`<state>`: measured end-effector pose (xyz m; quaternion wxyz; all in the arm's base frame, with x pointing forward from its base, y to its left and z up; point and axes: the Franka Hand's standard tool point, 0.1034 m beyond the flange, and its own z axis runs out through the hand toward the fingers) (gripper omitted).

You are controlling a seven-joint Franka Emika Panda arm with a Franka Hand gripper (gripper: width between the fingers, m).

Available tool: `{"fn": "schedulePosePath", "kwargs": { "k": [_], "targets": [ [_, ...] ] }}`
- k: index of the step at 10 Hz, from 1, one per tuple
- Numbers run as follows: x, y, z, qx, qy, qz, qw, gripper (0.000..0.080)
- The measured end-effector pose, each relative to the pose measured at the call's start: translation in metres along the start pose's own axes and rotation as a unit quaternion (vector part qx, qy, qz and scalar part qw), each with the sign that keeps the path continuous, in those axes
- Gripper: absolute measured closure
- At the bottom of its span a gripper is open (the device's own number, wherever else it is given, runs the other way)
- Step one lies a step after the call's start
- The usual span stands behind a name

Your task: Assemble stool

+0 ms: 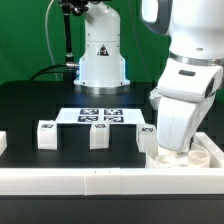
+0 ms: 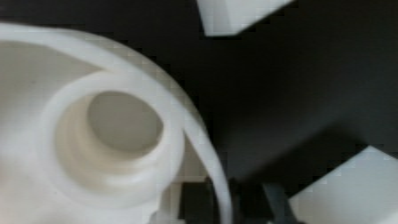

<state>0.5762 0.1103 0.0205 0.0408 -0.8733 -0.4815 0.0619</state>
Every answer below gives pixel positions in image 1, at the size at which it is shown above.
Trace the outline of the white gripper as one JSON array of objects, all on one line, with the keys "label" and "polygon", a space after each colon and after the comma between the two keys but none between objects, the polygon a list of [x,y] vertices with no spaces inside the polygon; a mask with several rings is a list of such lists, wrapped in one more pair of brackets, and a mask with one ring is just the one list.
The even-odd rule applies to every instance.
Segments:
[{"label": "white gripper", "polygon": [[190,65],[169,58],[157,86],[150,92],[158,111],[157,141],[160,147],[187,152],[190,140],[211,108],[220,87],[219,65]]}]

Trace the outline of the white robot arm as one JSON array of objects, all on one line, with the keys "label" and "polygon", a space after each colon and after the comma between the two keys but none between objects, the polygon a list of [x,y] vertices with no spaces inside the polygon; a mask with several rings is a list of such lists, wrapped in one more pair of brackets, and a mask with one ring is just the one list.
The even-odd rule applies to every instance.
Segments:
[{"label": "white robot arm", "polygon": [[[85,53],[74,83],[95,92],[127,85],[118,13],[91,1],[84,16]],[[158,144],[186,151],[222,85],[224,0],[142,0],[141,17],[152,32],[171,37],[169,58],[154,89]]]}]

